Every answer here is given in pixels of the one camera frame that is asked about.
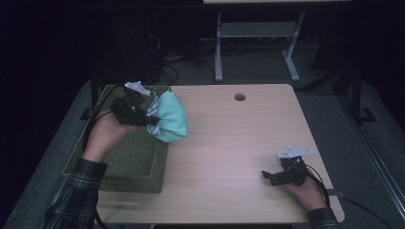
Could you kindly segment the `aluminium floor rail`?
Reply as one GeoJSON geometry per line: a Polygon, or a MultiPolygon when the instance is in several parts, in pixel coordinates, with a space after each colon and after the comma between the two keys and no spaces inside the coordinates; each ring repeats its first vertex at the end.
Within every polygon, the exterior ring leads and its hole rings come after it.
{"type": "Polygon", "coordinates": [[[394,206],[401,215],[402,219],[405,221],[405,194],[402,192],[394,177],[390,173],[388,167],[383,161],[381,155],[379,154],[376,146],[372,143],[372,139],[368,135],[366,129],[364,128],[363,121],[358,121],[352,114],[352,105],[344,96],[338,96],[337,101],[339,105],[343,108],[346,116],[348,117],[351,125],[357,132],[361,139],[363,146],[369,155],[369,159],[376,170],[377,174],[387,190],[394,206]]]}

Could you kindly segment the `mint green pet garment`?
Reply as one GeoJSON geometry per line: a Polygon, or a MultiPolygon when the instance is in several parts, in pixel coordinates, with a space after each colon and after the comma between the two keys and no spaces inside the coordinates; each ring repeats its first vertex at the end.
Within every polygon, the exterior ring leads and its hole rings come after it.
{"type": "Polygon", "coordinates": [[[175,93],[166,91],[155,96],[147,113],[149,117],[158,117],[157,124],[148,124],[147,132],[163,142],[172,142],[188,136],[186,112],[175,93]]]}

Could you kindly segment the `person's left hand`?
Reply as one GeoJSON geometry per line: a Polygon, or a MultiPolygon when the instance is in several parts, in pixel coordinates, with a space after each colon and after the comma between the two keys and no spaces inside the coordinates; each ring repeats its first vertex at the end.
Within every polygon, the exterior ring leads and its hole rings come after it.
{"type": "Polygon", "coordinates": [[[139,130],[141,127],[120,124],[110,111],[103,111],[90,132],[82,158],[100,163],[126,136],[139,130]]]}

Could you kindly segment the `grey metal stand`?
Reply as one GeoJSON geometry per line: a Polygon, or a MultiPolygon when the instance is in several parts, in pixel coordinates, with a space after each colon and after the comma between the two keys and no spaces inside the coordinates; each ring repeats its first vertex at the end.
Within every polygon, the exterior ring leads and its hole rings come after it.
{"type": "Polygon", "coordinates": [[[292,54],[302,28],[306,12],[301,10],[295,21],[287,22],[223,22],[222,13],[217,13],[216,50],[214,55],[214,81],[224,80],[222,64],[223,38],[288,38],[289,46],[282,51],[289,76],[293,82],[301,80],[292,60],[292,54]]]}

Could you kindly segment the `green woven basket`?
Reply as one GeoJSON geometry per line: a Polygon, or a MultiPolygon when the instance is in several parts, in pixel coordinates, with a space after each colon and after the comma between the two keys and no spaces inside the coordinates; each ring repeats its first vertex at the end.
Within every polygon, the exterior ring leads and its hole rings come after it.
{"type": "MultiPolygon", "coordinates": [[[[107,110],[117,97],[124,97],[123,88],[107,85],[101,93],[92,116],[75,145],[62,175],[68,177],[82,158],[88,134],[100,111],[107,110]]],[[[126,136],[103,161],[108,164],[101,181],[101,191],[152,193],[161,192],[169,144],[146,129],[126,136]]]]}

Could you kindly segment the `person's right hand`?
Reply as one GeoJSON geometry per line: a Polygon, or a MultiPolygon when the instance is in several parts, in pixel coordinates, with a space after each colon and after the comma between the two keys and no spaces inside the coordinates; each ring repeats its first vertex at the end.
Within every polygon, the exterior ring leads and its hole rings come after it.
{"type": "Polygon", "coordinates": [[[293,195],[308,211],[327,208],[323,193],[318,185],[310,178],[306,178],[301,186],[294,184],[283,185],[282,188],[293,195]]]}

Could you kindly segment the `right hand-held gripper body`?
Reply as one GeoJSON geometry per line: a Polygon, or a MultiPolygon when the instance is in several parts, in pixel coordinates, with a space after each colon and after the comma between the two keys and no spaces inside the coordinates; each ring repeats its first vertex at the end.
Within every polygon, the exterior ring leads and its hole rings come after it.
{"type": "Polygon", "coordinates": [[[281,185],[292,183],[301,186],[306,179],[307,167],[303,160],[303,155],[311,153],[310,148],[287,146],[279,154],[281,166],[283,168],[281,185]]]}

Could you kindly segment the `black frame post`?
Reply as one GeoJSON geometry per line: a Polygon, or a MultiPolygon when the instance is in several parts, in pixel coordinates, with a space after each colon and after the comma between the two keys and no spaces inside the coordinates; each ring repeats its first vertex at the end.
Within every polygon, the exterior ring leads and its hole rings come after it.
{"type": "Polygon", "coordinates": [[[376,118],[369,108],[361,106],[362,74],[359,70],[354,72],[352,81],[352,117],[358,125],[364,122],[375,122],[376,118]]]}
{"type": "Polygon", "coordinates": [[[80,102],[84,106],[81,113],[80,120],[88,120],[96,107],[98,102],[99,88],[97,83],[97,72],[93,70],[90,75],[90,80],[79,91],[80,102]]]}

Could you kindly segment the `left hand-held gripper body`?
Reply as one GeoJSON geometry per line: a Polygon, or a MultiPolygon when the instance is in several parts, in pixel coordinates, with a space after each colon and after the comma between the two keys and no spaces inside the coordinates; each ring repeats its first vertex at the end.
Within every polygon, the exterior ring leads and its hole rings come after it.
{"type": "Polygon", "coordinates": [[[150,92],[141,83],[126,82],[123,86],[124,97],[114,99],[110,110],[117,121],[123,125],[147,125],[148,116],[141,108],[150,92]]]}

